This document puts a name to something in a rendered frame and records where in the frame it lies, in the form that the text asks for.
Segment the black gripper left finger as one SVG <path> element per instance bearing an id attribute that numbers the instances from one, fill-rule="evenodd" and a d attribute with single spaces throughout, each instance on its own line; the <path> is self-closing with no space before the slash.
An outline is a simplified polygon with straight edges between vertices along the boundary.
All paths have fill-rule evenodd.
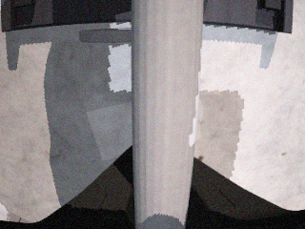
<path id="1" fill-rule="evenodd" d="M 0 229 L 136 229 L 132 146 L 49 217 L 30 224 L 0 220 Z"/>

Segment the grey metal shaft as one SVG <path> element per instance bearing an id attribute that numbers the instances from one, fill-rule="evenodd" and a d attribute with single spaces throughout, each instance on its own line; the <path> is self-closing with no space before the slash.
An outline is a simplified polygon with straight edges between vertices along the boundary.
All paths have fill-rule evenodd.
<path id="1" fill-rule="evenodd" d="M 203 0 L 131 0 L 136 229 L 184 229 L 192 184 Z"/>

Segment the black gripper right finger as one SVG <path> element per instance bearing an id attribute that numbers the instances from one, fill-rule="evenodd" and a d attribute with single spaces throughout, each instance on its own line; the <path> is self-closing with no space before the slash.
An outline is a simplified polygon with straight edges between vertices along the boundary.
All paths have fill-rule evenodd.
<path id="1" fill-rule="evenodd" d="M 305 210 L 285 210 L 193 158 L 184 229 L 305 229 Z"/>

